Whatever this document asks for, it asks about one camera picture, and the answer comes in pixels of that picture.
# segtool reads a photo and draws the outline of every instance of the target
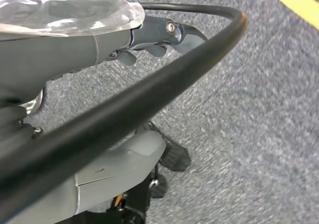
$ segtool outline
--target yellow floor marking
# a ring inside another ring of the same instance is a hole
[[[280,0],[296,14],[319,30],[319,2],[316,0]]]

